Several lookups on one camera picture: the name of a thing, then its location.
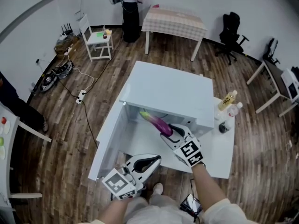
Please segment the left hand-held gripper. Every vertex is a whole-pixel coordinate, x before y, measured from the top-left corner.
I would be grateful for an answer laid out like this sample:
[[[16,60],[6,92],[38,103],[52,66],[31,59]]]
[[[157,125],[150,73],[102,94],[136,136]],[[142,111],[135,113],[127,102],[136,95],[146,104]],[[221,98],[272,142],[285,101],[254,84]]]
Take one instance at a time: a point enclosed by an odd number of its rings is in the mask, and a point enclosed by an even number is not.
[[[113,168],[102,183],[118,200],[139,196],[145,190],[143,183],[156,171],[160,163],[161,156],[156,154],[134,155],[126,162],[126,166]]]

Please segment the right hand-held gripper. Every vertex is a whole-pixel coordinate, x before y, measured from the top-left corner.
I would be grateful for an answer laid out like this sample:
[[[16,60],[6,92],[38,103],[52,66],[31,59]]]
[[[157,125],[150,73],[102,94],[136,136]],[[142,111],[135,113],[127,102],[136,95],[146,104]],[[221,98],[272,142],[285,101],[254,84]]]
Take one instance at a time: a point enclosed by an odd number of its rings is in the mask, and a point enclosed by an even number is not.
[[[192,134],[187,126],[181,124],[169,124],[169,127],[177,132],[172,136],[165,136],[160,134],[161,139],[167,146],[173,150],[174,154],[180,158],[187,166],[193,167],[203,160],[201,152],[201,144],[196,137]]]

